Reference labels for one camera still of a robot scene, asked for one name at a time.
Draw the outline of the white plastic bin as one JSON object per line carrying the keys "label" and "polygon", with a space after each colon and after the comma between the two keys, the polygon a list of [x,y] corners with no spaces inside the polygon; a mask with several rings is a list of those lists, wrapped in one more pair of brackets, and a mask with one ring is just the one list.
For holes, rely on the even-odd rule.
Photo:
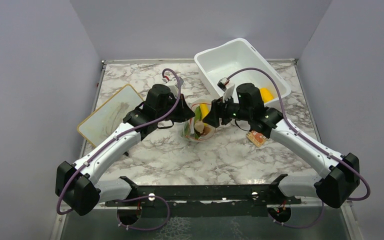
{"label": "white plastic bin", "polygon": [[[291,93],[289,84],[244,38],[236,38],[223,45],[201,51],[194,56],[194,61],[199,69],[200,80],[212,99],[218,99],[224,93],[217,86],[219,80],[244,68],[258,68],[270,75],[276,83],[282,99]],[[274,99],[264,105],[277,110],[281,109],[277,92],[267,76],[255,70],[247,70],[235,75],[228,85],[238,87],[243,83],[252,83],[259,89],[268,89]]]}

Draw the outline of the clear orange zip top bag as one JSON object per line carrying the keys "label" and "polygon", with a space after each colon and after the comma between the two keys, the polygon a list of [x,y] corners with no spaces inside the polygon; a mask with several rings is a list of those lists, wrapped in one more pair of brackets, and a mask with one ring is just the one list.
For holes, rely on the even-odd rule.
{"label": "clear orange zip top bag", "polygon": [[211,101],[208,99],[198,99],[188,104],[194,116],[178,126],[178,133],[181,138],[191,142],[202,142],[210,139],[216,129],[203,122],[211,109]]}

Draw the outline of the yellow banana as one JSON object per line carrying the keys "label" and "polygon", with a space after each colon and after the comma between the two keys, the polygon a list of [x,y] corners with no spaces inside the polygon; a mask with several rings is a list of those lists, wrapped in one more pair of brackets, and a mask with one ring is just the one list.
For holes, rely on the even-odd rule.
{"label": "yellow banana", "polygon": [[206,103],[201,103],[199,105],[199,109],[200,109],[200,112],[201,112],[201,117],[200,119],[203,120],[210,112],[210,107],[211,105],[210,104],[206,104]]}

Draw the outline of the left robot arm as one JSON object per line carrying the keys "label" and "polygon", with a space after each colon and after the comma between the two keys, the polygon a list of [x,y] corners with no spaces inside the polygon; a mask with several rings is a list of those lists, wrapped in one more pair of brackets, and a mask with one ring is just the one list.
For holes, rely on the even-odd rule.
{"label": "left robot arm", "polygon": [[133,183],[122,177],[101,180],[101,176],[130,148],[159,129],[160,122],[182,123],[194,116],[181,89],[180,83],[153,85],[145,101],[130,111],[100,145],[74,163],[64,161],[58,166],[55,193],[59,215],[69,213],[68,210],[61,211],[62,202],[80,216],[103,202],[117,200],[127,206],[135,203],[137,191]]}

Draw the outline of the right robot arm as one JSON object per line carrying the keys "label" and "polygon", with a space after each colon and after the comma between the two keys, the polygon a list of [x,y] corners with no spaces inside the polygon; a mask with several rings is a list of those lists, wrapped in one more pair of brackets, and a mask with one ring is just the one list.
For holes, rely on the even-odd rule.
{"label": "right robot arm", "polygon": [[339,208],[359,186],[359,159],[352,153],[343,155],[315,141],[288,121],[273,107],[264,105],[260,90],[252,83],[236,89],[238,102],[220,97],[211,102],[205,124],[214,128],[232,120],[246,121],[250,129],[285,146],[308,163],[316,175],[281,177],[268,190],[269,199],[280,204],[288,197],[313,197]]}

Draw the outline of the green leafy vegetable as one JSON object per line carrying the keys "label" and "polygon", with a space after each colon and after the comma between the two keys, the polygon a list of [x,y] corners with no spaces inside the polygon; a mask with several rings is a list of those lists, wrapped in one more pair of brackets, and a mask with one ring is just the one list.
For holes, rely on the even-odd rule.
{"label": "green leafy vegetable", "polygon": [[202,111],[200,104],[192,105],[191,109],[194,112],[194,117],[186,121],[183,127],[183,136],[192,140],[198,140],[202,135]]}

